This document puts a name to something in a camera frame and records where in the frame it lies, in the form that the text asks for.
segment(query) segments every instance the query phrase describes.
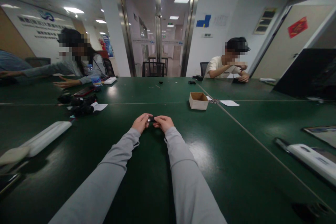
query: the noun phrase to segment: white t-shirt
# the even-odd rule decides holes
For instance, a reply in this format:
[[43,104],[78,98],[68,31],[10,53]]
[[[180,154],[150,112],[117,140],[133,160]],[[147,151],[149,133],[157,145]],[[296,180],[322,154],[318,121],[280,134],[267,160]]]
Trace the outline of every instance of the white t-shirt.
[[[218,56],[218,57],[213,57],[208,66],[206,67],[206,71],[205,71],[205,78],[210,78],[209,75],[209,71],[210,70],[217,70],[218,68],[222,67],[222,57]],[[218,75],[216,78],[227,78],[229,76],[229,74],[238,74],[240,73],[240,68],[237,66],[232,66],[229,69],[227,69],[224,73],[222,73],[221,75]]]

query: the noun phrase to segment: black hair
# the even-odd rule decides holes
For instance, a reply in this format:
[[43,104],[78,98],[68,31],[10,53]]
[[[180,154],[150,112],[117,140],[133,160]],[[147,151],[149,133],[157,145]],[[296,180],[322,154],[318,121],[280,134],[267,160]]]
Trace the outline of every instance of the black hair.
[[[93,57],[97,54],[97,52],[91,47],[91,44],[88,43],[84,34],[81,34],[74,29],[64,28],[58,35],[58,38],[58,42],[62,44],[62,47],[84,47],[84,51],[89,58],[89,64],[93,64]],[[75,61],[82,75],[86,76],[83,66],[84,63],[81,58],[75,56]]]
[[239,53],[250,51],[246,38],[244,37],[234,37],[229,39],[229,41],[225,43],[225,48]]

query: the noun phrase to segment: young woman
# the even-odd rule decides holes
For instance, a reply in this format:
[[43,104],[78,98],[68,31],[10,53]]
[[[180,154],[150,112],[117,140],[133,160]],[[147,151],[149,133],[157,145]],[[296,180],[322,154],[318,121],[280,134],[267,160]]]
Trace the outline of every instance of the young woman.
[[91,47],[90,43],[86,42],[83,34],[80,34],[74,29],[64,28],[58,37],[58,42],[62,47],[69,47],[69,51],[72,52],[72,60],[64,60],[54,64],[23,71],[2,71],[0,72],[0,78],[21,75],[34,77],[58,73],[63,75],[74,74],[75,76],[82,77],[81,79],[74,80],[66,79],[60,76],[64,82],[54,82],[55,86],[69,88],[91,82],[91,79],[88,77],[88,69],[86,67],[88,64],[91,64],[93,69],[100,76],[106,75],[103,58]]

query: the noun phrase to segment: cardboard box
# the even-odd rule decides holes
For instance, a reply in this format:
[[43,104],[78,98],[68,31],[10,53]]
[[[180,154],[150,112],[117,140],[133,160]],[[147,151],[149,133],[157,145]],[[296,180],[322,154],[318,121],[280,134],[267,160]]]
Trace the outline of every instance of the cardboard box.
[[205,94],[191,92],[189,97],[189,104],[191,109],[206,110],[209,104],[209,101]]

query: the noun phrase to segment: glass door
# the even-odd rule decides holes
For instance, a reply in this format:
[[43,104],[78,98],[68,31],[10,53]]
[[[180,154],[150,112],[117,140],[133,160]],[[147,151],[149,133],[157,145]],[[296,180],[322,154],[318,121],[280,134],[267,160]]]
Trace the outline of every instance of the glass door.
[[147,72],[156,62],[164,63],[165,76],[181,76],[182,65],[187,66],[186,44],[191,41],[193,0],[121,1],[132,76],[142,76],[143,66]]

